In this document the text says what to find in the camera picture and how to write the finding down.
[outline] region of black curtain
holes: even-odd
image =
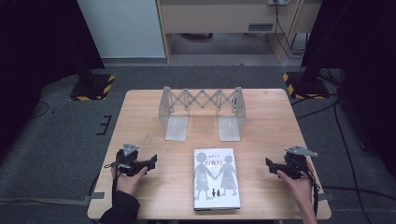
[[[76,59],[87,69],[104,68],[76,0],[0,0],[0,158],[41,89],[78,73]]]
[[[323,0],[302,66],[342,68],[340,86],[364,149],[396,177],[396,1]]]

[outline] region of human hand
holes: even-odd
[[[313,169],[309,162],[308,169],[313,174]],[[318,223],[312,204],[312,185],[309,177],[303,176],[300,179],[292,179],[280,170],[277,170],[276,173],[289,186],[290,193],[293,195],[294,200],[300,208],[303,223]]]
[[[115,167],[111,169],[111,174],[113,175],[113,179],[115,178],[116,175],[116,169],[117,168]],[[134,176],[127,176],[126,174],[120,174],[118,177],[116,190],[134,196],[140,179],[143,177],[143,175],[146,174],[147,171],[148,171],[148,167],[144,167],[142,170],[140,170],[138,174]]]
[[[297,204],[312,204],[311,180],[307,176],[303,176],[300,179],[292,179],[281,170],[277,170],[276,174],[279,175],[279,177],[282,178],[289,186],[290,193],[293,195]]]

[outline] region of book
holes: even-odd
[[[194,210],[241,207],[233,148],[194,150]]]

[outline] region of sleeve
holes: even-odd
[[[122,191],[117,191],[114,195],[113,206],[105,211],[105,213],[99,219],[99,223],[135,224],[139,207],[140,204],[134,196],[124,193]]]

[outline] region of child silhouette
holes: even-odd
[[[224,189],[224,193],[222,193],[221,196],[226,195],[227,189],[232,189],[234,196],[236,195],[236,184],[233,179],[233,173],[236,175],[236,171],[235,168],[233,168],[233,166],[230,164],[233,161],[233,157],[226,156],[224,160],[226,163],[221,166],[219,174],[215,178],[217,179],[218,176],[223,173],[220,186]]]
[[[194,199],[199,201],[199,195],[201,191],[204,191],[206,199],[212,200],[211,197],[207,196],[207,191],[209,190],[209,186],[207,185],[207,176],[209,175],[212,179],[216,178],[212,175],[209,169],[203,165],[204,161],[206,161],[206,154],[204,152],[198,153],[196,160],[199,162],[199,164],[195,167],[194,178],[196,183],[195,189],[197,190],[198,195],[194,197]]]

